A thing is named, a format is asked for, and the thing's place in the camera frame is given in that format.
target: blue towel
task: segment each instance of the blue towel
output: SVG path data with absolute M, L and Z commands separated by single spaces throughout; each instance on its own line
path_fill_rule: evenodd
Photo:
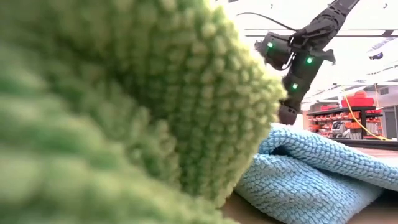
M 309 131 L 273 124 L 235 191 L 286 224 L 344 224 L 398 191 L 398 166 Z

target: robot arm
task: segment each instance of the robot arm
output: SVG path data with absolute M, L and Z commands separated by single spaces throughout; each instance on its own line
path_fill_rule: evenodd
M 333 50 L 323 51 L 343 26 L 359 0 L 334 0 L 312 22 L 293 35 L 269 32 L 257 50 L 276 70 L 289 68 L 282 79 L 288 97 L 281 101 L 279 119 L 294 124 L 304 95 L 324 60 L 335 63 Z

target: green microfiber cloth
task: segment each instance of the green microfiber cloth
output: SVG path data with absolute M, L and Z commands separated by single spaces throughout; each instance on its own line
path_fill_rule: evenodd
M 210 2 L 0 1 L 0 221 L 229 223 L 284 95 Z

